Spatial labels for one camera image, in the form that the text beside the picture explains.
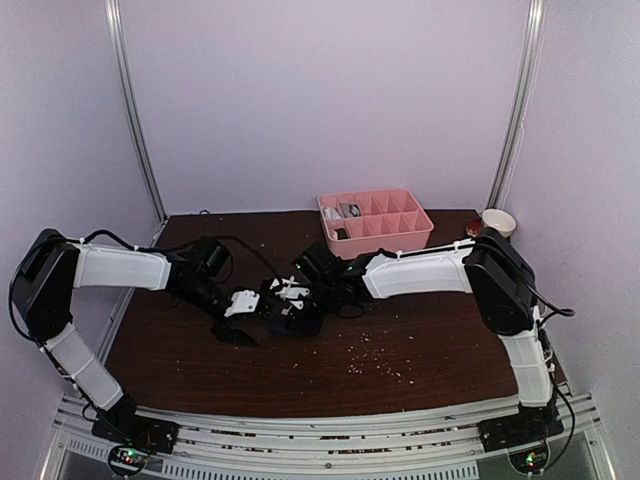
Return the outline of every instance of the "pink plastic container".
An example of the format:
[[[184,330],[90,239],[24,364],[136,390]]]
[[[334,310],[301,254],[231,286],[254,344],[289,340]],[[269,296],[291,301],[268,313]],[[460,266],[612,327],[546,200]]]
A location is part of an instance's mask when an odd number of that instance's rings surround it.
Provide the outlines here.
[[[340,204],[356,204],[361,216],[328,220],[324,207],[340,212]],[[424,248],[433,223],[410,191],[404,189],[338,193],[318,197],[322,228],[329,249],[343,259],[380,248],[396,252]],[[349,238],[337,240],[332,232],[344,228]]]

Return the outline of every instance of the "vertical metal pole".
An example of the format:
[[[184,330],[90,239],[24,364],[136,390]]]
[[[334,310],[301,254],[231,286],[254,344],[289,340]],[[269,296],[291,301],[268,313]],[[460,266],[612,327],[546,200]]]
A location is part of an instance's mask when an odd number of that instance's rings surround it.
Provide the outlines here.
[[[149,196],[151,197],[156,216],[160,222],[164,222],[167,219],[167,212],[164,209],[158,184],[153,174],[151,161],[149,160],[149,151],[147,150],[147,144],[144,140],[138,107],[133,93],[133,83],[131,81],[131,72],[129,70],[124,32],[122,29],[122,20],[120,18],[120,1],[105,0],[105,7],[107,13],[107,25],[109,27],[111,42],[113,43],[113,52],[116,57],[118,72],[120,74],[120,85],[122,87],[122,94],[124,96],[127,112],[127,123],[129,124],[129,130],[131,131],[136,156],[138,157],[142,176],[147,187],[147,191],[149,192]]]
[[[498,163],[498,168],[493,179],[487,208],[501,207],[506,188],[509,186],[510,175],[517,154],[518,132],[522,127],[522,120],[540,50],[543,13],[544,0],[531,0],[527,30],[522,48],[520,73],[513,100],[513,107],[511,109],[511,118],[509,119],[507,135],[504,140],[504,145],[502,146],[500,162]]]

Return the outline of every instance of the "dark brown tabletop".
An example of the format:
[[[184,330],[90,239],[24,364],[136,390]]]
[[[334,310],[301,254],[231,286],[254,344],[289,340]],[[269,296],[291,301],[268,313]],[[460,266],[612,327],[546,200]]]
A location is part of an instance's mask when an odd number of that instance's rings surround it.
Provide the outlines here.
[[[428,210],[429,245],[464,237],[470,210]],[[258,248],[283,275],[323,238],[318,212],[171,217],[159,246],[229,234]],[[272,275],[234,244],[227,286],[257,288]],[[429,293],[377,301],[356,320],[329,317],[316,338],[269,335],[242,321],[261,348],[222,344],[211,319],[165,293],[137,291],[107,361],[140,405],[255,417],[364,415],[428,409],[517,393],[497,336],[472,295]]]

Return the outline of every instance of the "white cup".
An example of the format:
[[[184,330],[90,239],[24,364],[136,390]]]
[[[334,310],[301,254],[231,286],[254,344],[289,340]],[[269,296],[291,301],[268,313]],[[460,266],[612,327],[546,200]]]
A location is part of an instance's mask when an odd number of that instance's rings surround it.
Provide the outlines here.
[[[517,225],[515,218],[495,208],[488,208],[482,212],[482,222],[487,227],[495,228],[504,238],[509,238]]]

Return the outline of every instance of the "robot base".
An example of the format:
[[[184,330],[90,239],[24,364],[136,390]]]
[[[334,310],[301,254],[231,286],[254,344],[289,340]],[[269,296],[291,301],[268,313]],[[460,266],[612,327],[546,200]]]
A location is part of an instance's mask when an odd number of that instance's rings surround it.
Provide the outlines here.
[[[478,424],[485,452],[515,448],[545,440],[564,431],[562,420],[543,421],[518,413],[508,417],[484,420]]]
[[[171,454],[178,438],[178,429],[177,423],[136,415],[133,430],[136,433],[130,436],[132,442],[127,442],[120,433],[101,419],[97,419],[93,424],[91,433],[112,442],[130,443],[132,447],[141,450]]]

